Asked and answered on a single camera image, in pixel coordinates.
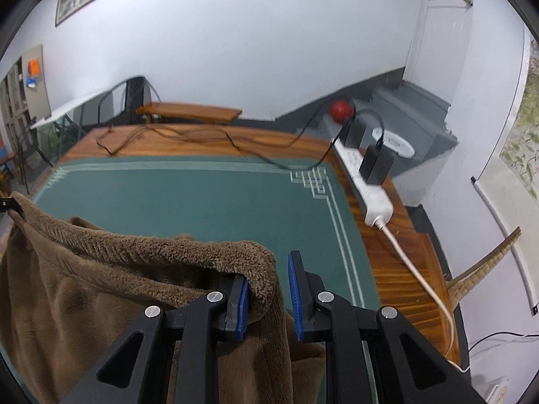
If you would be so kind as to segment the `brown fleece garment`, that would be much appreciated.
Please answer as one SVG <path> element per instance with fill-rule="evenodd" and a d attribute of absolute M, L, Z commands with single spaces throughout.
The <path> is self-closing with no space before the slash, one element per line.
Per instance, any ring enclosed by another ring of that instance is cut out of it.
<path fill-rule="evenodd" d="M 1 345 L 39 402 L 61 401 L 148 306 L 186 306 L 227 274 L 249 281 L 249 324 L 242 342 L 218 348 L 220 401 L 317 401 L 324 348 L 298 341 L 264 246 L 113 234 L 79 217 L 56 219 L 20 193 L 14 200 Z"/>

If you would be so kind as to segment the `glass top folding table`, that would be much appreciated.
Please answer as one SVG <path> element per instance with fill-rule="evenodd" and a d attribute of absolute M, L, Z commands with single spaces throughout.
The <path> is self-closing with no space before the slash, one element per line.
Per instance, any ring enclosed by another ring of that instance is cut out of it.
<path fill-rule="evenodd" d="M 90 130 L 116 118 L 122 112 L 124 101 L 123 85 L 92 92 L 56 108 L 48 118 L 36 120 L 30 129 L 36 130 L 42 152 L 52 162 L 57 162 Z"/>

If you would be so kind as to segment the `bamboo back scratcher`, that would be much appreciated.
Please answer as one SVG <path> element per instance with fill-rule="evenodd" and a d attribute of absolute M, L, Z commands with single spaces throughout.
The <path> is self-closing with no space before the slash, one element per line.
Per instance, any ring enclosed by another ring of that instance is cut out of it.
<path fill-rule="evenodd" d="M 484 258 L 481 258 L 468 270 L 451 279 L 446 283 L 449 301 L 452 309 L 486 277 L 493 268 L 512 250 L 512 246 L 521 236 L 520 227 L 516 227 L 501 243 L 491 250 Z"/>

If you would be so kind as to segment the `green table mat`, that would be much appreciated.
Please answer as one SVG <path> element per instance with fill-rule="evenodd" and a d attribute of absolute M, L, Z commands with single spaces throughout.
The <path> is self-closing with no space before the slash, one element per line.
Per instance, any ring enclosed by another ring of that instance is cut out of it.
<path fill-rule="evenodd" d="M 275 258 L 291 318 L 292 251 L 326 290 L 369 310 L 380 305 L 366 247 L 329 163 L 295 160 L 282 170 L 254 158 L 86 159 L 56 168 L 30 201 L 56 219 L 79 217 L 113 234 L 259 243 Z"/>

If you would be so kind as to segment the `black power adapter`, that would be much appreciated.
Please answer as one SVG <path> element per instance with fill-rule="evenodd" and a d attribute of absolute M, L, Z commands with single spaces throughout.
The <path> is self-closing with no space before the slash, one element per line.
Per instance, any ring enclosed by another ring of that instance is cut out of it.
<path fill-rule="evenodd" d="M 359 149 L 366 133 L 366 125 L 358 118 L 351 117 L 344 124 L 339 139 L 345 148 Z"/>
<path fill-rule="evenodd" d="M 363 156 L 359 173 L 367 185 L 382 185 L 393 162 L 394 158 L 386 147 L 370 145 Z"/>

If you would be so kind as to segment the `white round device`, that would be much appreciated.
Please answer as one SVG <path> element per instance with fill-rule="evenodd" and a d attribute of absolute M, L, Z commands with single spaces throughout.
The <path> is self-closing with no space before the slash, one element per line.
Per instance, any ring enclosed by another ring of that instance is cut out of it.
<path fill-rule="evenodd" d="M 371 135 L 377 146 L 386 147 L 402 158 L 411 159 L 416 154 L 414 147 L 407 140 L 391 130 L 374 128 Z"/>

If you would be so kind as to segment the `red ball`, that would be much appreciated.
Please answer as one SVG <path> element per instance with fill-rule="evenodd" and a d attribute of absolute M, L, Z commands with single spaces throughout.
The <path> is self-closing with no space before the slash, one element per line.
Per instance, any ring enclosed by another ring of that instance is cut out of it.
<path fill-rule="evenodd" d="M 354 107 L 349 101 L 337 100 L 331 103 L 330 115 L 337 124 L 344 124 L 354 114 Z"/>

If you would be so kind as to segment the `far wooden bench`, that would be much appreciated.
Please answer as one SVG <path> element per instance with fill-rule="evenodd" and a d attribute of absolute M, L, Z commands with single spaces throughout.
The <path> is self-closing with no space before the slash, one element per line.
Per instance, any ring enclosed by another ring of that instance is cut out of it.
<path fill-rule="evenodd" d="M 189 103 L 151 102 L 136 108 L 135 113 L 144 116 L 147 124 L 152 122 L 154 116 L 205 124 L 228 124 L 237 119 L 242 110 Z"/>

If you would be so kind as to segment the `black metal chair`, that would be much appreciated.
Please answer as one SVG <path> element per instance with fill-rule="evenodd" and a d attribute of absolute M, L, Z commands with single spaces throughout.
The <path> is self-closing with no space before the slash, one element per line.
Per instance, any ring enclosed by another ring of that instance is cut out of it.
<path fill-rule="evenodd" d="M 101 118 L 103 104 L 113 96 L 115 90 L 121 87 L 124 87 L 124 90 L 120 100 L 120 113 L 113 115 L 106 121 L 103 120 Z M 106 90 L 100 98 L 97 105 L 97 124 L 100 127 L 141 124 L 142 118 L 136 114 L 136 109 L 149 104 L 152 101 L 152 95 L 156 97 L 158 102 L 162 101 L 157 89 L 144 76 L 129 77 L 119 82 Z"/>

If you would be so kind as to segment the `black chair near cabinet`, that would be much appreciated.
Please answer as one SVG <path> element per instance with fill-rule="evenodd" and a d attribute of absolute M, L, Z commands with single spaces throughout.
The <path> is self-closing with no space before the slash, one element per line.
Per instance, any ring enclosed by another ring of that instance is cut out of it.
<path fill-rule="evenodd" d="M 40 149 L 37 139 L 37 130 L 27 126 L 15 140 L 14 163 L 18 165 L 21 178 L 27 194 L 30 193 L 27 180 L 27 170 L 30 170 L 28 160 L 32 154 L 37 153 L 49 167 L 53 167 L 52 162 L 46 154 Z"/>

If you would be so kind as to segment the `beige storage cabinet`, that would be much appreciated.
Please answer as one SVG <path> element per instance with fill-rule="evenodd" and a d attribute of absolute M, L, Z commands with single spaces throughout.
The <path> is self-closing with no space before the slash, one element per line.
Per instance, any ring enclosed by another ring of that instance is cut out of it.
<path fill-rule="evenodd" d="M 30 137 L 22 136 L 27 127 L 51 115 L 41 45 L 24 52 L 1 79 L 1 113 L 13 150 L 21 141 L 30 144 Z"/>

